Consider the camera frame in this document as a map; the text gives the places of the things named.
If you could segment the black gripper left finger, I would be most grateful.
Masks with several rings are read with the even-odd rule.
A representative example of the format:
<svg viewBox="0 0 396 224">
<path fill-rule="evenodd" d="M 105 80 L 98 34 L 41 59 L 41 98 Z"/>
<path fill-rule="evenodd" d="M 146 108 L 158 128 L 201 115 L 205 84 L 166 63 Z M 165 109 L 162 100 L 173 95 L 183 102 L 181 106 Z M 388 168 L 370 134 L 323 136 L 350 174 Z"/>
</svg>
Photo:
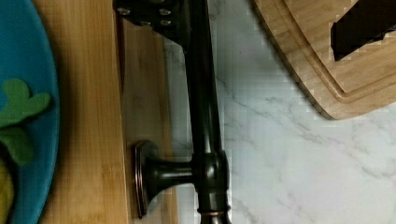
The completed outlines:
<svg viewBox="0 0 396 224">
<path fill-rule="evenodd" d="M 191 42 L 190 0 L 113 0 L 127 21 L 150 26 L 156 33 L 186 50 Z"/>
</svg>

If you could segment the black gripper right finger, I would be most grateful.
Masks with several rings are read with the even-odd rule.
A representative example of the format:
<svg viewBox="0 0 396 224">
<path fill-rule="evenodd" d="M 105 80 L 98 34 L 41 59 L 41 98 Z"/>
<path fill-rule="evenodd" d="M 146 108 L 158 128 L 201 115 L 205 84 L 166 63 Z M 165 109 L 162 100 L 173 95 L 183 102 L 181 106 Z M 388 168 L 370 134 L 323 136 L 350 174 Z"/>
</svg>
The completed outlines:
<svg viewBox="0 0 396 224">
<path fill-rule="evenodd" d="M 396 0 L 358 0 L 331 29 L 333 57 L 340 61 L 356 49 L 383 40 L 395 30 Z"/>
</svg>

